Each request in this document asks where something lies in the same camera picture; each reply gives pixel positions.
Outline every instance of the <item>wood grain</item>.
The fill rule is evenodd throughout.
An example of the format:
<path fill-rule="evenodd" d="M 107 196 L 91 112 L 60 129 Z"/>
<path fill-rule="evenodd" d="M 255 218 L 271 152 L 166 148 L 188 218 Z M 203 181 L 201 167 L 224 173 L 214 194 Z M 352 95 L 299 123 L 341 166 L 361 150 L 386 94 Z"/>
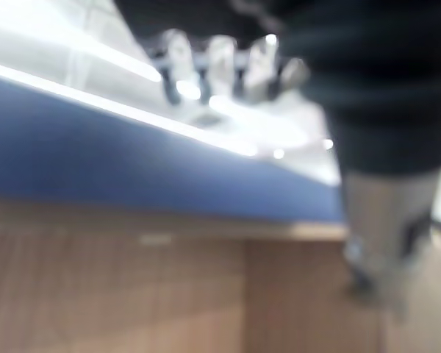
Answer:
<path fill-rule="evenodd" d="M 249 242 L 245 353 L 378 353 L 378 317 L 349 300 L 339 243 Z"/>
<path fill-rule="evenodd" d="M 241 353 L 243 245 L 0 233 L 0 353 Z"/>

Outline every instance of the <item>blue counter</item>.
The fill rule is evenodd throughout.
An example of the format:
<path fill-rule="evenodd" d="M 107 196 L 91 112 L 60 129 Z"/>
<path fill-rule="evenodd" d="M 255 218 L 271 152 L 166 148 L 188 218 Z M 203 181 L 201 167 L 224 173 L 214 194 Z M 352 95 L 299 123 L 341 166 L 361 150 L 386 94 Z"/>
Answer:
<path fill-rule="evenodd" d="M 1 80 L 0 197 L 272 220 L 343 219 L 336 188 Z"/>

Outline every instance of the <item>wooden panel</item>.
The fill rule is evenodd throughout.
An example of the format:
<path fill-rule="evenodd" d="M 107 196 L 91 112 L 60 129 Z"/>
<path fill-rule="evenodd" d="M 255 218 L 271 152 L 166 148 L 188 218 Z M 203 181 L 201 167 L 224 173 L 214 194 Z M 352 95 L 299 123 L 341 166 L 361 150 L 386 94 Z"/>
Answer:
<path fill-rule="evenodd" d="M 389 353 L 441 353 L 441 250 L 417 275 L 404 321 L 387 316 Z"/>
<path fill-rule="evenodd" d="M 245 353 L 377 353 L 378 318 L 345 294 L 339 243 L 249 242 Z"/>
<path fill-rule="evenodd" d="M 73 235 L 343 240 L 342 224 L 275 222 L 254 218 L 155 212 L 97 205 L 53 204 L 0 199 L 0 229 L 69 232 Z"/>
<path fill-rule="evenodd" d="M 0 234 L 0 353 L 240 353 L 243 245 Z"/>

